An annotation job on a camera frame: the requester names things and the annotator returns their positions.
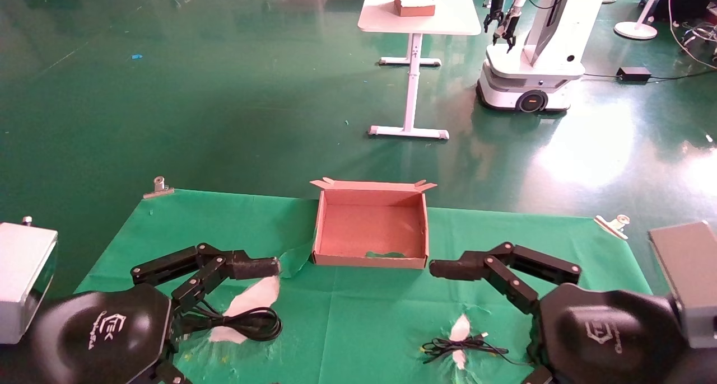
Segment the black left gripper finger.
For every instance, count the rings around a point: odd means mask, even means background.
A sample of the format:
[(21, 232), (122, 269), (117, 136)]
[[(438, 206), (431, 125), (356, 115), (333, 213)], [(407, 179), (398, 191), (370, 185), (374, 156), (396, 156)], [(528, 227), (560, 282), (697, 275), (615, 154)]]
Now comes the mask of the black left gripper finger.
[(187, 276), (188, 280), (171, 293), (173, 308), (178, 313), (203, 313), (199, 305), (226, 279), (243, 281), (279, 273), (280, 262), (276, 257), (253, 259), (243, 250), (222, 251), (207, 243), (147, 261), (131, 271), (135, 285), (160, 285)]
[(172, 362), (161, 362), (155, 366), (155, 381), (163, 383), (182, 384), (190, 383), (185, 374), (177, 369)]

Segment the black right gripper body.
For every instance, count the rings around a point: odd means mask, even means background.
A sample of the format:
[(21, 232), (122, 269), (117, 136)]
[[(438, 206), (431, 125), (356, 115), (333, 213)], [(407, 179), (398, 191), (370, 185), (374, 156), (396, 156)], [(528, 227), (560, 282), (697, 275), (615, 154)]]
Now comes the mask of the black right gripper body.
[(559, 285), (538, 303), (529, 356), (553, 383), (674, 383), (690, 353), (673, 301)]

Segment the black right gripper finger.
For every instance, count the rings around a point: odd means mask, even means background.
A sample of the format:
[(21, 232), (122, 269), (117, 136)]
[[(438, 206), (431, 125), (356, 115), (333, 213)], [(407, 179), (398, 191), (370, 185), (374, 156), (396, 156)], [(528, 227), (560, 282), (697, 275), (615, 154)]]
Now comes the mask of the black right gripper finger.
[(538, 366), (525, 379), (522, 384), (551, 384), (553, 383), (553, 374), (546, 366)]
[(433, 260), (433, 277), (454, 281), (486, 280), (525, 315), (536, 313), (538, 293), (513, 272), (555, 285), (578, 284), (581, 267), (521, 245), (505, 242), (489, 251), (465, 251), (456, 260)]

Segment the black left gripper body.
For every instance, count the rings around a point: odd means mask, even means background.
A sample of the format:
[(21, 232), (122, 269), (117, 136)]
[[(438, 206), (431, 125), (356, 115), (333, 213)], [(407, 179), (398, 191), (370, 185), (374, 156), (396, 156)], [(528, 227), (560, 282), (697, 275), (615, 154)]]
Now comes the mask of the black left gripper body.
[(155, 383), (171, 323), (171, 300), (146, 284), (54, 302), (31, 325), (31, 382)]

